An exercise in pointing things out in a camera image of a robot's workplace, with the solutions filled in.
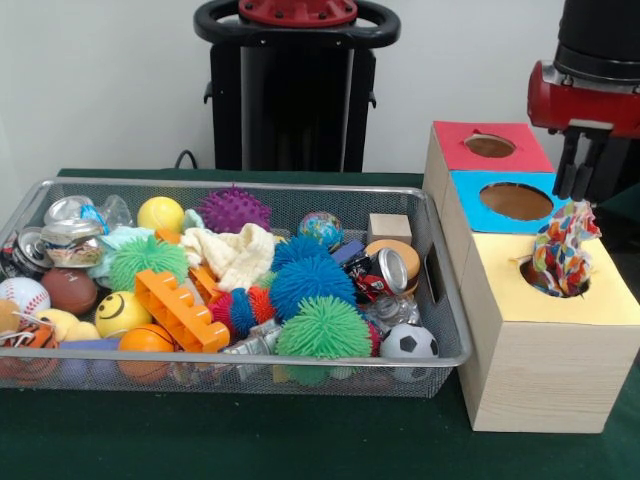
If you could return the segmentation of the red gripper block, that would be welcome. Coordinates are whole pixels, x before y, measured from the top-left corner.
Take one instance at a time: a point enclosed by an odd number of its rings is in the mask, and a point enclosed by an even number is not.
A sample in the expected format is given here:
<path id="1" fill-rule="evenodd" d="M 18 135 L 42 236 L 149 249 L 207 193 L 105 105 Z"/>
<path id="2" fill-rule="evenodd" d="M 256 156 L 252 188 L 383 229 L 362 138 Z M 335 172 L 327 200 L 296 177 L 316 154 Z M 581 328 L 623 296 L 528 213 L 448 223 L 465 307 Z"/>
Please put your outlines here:
<path id="1" fill-rule="evenodd" d="M 534 126 L 566 130 L 553 194 L 584 200 L 607 138 L 589 137 L 584 160 L 576 166 L 581 131 L 570 127 L 604 130 L 612 135 L 638 135 L 639 94 L 623 87 L 600 85 L 593 89 L 582 79 L 575 79 L 571 85 L 563 84 L 564 79 L 565 75 L 551 62 L 538 61 L 529 78 L 527 113 Z"/>

